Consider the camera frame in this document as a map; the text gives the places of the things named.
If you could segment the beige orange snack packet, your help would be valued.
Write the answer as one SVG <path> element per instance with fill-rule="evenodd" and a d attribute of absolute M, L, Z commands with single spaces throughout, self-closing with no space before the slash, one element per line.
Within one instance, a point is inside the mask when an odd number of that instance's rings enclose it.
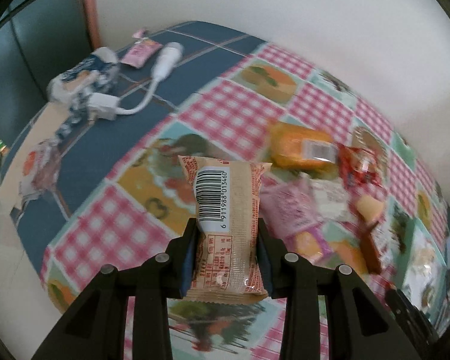
<path fill-rule="evenodd" d="M 272 165 L 197 156 L 178 160 L 193 187 L 201 231 L 187 300 L 260 302 L 268 296 L 256 259 L 260 190 Z"/>

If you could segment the brown red snack packet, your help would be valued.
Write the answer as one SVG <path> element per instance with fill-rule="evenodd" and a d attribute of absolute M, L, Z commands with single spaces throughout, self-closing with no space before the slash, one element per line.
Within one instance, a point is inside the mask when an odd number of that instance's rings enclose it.
<path fill-rule="evenodd" d="M 360 223 L 359 227 L 360 250 L 368 272 L 374 275 L 380 275 L 384 269 L 380 262 L 380 252 L 372 238 L 372 232 L 378 227 L 378 224 L 378 222 Z"/>

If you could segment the mint green tray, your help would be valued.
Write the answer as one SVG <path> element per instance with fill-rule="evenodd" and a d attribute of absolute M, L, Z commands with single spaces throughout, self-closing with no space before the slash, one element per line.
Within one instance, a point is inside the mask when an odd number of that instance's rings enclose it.
<path fill-rule="evenodd" d="M 407 224 L 404 244 L 393 283 L 434 324 L 446 296 L 446 262 L 420 219 Z"/>

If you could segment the small yellow round snack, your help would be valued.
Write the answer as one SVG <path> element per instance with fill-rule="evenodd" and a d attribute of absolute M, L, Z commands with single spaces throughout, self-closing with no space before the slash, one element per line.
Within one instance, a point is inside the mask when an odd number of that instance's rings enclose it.
<path fill-rule="evenodd" d="M 372 197 L 369 194 L 363 194 L 354 203 L 359 216 L 367 223 L 374 223 L 380 219 L 385 209 L 385 203 Z"/>

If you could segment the white printed snack packet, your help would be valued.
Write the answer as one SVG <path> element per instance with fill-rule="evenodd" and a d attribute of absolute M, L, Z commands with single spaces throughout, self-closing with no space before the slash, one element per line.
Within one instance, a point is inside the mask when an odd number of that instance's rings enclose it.
<path fill-rule="evenodd" d="M 350 222 L 350 195 L 342 184 L 331 180 L 312 179 L 310 186 L 317 211 L 323 219 Z"/>

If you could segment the pink strawberry snack packet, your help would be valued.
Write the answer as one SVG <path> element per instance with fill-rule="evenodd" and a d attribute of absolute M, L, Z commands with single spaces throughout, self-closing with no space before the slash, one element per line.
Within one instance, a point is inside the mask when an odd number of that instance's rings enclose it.
<path fill-rule="evenodd" d="M 266 187 L 260 194 L 260 211 L 269 231 L 291 252 L 311 263 L 333 254 L 325 240 L 311 186 L 306 179 Z"/>

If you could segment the pink white empty wrapper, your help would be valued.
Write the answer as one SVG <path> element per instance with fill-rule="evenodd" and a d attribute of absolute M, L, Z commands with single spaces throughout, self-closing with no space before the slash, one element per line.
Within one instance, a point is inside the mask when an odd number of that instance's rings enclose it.
<path fill-rule="evenodd" d="M 36 200 L 47 191 L 56 189 L 61 169 L 58 140 L 51 138 L 34 145 L 22 166 L 18 192 L 23 202 Z"/>

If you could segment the orange snack packet with barcode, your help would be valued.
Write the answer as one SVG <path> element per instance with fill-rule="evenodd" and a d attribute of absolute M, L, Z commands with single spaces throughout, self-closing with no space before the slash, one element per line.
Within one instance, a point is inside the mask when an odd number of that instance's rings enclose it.
<path fill-rule="evenodd" d="M 269 128 L 270 157 L 284 169 L 310 171 L 337 162 L 337 145 L 323 131 L 277 122 Z"/>

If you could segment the pink checkered fruit tablecloth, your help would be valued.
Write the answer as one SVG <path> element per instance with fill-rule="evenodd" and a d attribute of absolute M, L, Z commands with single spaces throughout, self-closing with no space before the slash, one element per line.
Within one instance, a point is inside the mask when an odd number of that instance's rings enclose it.
<path fill-rule="evenodd" d="M 106 263 L 136 267 L 179 236 L 195 212 L 178 158 L 194 155 L 269 160 L 269 128 L 284 122 L 328 133 L 336 143 L 374 150 L 382 187 L 348 189 L 351 199 L 370 194 L 386 204 L 374 235 L 390 241 L 385 269 L 370 274 L 359 250 L 359 216 L 323 219 L 333 254 L 320 263 L 347 263 L 377 297 L 393 283 L 405 231 L 420 219 L 444 260 L 450 232 L 439 185 L 390 121 L 328 72 L 266 43 L 237 44 L 192 54 L 157 93 L 172 103 L 134 116 L 77 127 L 65 144 L 57 181 L 65 223 L 43 254 L 40 276 L 49 297 L 65 311 Z"/>

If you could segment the blue white crumpled wrapper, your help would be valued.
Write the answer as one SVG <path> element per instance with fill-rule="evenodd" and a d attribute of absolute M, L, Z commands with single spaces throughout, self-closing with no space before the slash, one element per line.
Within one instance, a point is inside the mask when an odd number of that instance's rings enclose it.
<path fill-rule="evenodd" d="M 79 109 L 92 94 L 108 94 L 116 86 L 118 76 L 117 54 L 108 47 L 100 47 L 49 82 L 48 100 Z"/>

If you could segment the small pink candy packet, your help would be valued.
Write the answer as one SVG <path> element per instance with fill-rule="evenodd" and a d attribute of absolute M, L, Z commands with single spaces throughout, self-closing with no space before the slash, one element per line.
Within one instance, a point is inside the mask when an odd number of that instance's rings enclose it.
<path fill-rule="evenodd" d="M 146 61 L 162 48 L 162 44 L 151 39 L 148 34 L 146 28 L 141 28 L 132 35 L 135 42 L 121 57 L 120 63 L 133 68 L 142 68 Z"/>

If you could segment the pink wooden post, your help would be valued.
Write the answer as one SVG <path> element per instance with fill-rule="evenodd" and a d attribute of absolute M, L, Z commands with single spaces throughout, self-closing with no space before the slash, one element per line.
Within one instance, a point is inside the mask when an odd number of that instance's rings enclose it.
<path fill-rule="evenodd" d="M 93 49 L 97 49 L 101 46 L 101 36 L 98 25 L 97 0 L 82 0 L 82 8 L 91 47 Z"/>

